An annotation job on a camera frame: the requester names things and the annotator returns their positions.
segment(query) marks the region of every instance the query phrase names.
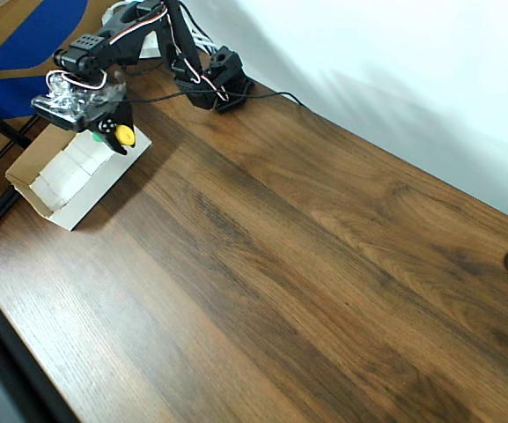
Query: white wall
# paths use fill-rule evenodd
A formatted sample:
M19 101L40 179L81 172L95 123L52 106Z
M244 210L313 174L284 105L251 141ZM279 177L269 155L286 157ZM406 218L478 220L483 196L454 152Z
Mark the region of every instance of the white wall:
M187 0L247 73L508 213L508 0Z

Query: wooden table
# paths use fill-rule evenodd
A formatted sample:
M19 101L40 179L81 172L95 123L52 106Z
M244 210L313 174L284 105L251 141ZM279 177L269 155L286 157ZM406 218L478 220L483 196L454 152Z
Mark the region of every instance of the wooden table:
M283 98L135 110L155 145L75 232L0 227L82 420L508 422L508 217Z

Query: yellow knob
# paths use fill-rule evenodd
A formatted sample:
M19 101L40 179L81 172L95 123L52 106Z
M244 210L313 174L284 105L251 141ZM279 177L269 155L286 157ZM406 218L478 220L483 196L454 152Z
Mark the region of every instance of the yellow knob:
M117 126L114 135L122 145L132 146L136 144L136 136L134 135L134 131L126 125Z

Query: cardboard box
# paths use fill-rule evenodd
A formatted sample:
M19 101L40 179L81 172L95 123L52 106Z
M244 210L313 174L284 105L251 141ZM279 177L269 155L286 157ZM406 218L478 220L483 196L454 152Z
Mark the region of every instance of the cardboard box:
M136 146L122 156L92 138L48 126L6 173L45 219L71 231L151 145L135 128Z
M47 91L54 51L101 27L114 0L0 0L0 117L19 129L30 100ZM8 140L0 135L0 151Z

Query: open box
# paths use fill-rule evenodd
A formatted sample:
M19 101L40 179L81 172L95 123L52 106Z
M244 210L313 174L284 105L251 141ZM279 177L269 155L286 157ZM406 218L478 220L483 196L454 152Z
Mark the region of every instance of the open box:
M136 145L127 155L93 139L48 126L5 174L45 219L71 231L151 145L135 128Z

